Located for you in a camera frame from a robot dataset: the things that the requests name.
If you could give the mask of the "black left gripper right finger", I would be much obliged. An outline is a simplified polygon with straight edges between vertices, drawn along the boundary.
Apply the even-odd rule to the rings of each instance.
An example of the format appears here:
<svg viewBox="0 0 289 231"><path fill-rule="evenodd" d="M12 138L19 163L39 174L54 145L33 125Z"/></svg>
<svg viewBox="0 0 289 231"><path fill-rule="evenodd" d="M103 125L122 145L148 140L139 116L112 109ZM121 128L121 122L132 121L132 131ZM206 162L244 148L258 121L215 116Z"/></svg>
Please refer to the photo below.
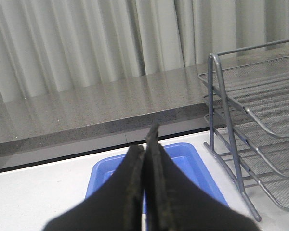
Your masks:
<svg viewBox="0 0 289 231"><path fill-rule="evenodd" d="M158 143L158 124L146 136L144 188L149 231L256 231L252 219L197 187Z"/></svg>

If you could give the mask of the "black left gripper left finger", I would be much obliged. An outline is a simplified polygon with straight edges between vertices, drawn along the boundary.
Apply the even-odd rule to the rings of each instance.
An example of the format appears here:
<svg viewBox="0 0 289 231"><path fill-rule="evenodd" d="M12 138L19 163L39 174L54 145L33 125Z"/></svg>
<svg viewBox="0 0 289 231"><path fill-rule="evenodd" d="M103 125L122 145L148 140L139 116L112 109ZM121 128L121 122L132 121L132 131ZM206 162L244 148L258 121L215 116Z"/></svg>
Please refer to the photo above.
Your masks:
<svg viewBox="0 0 289 231"><path fill-rule="evenodd" d="M112 176L89 198L49 221L46 231L139 231L142 228L145 150L129 147Z"/></svg>

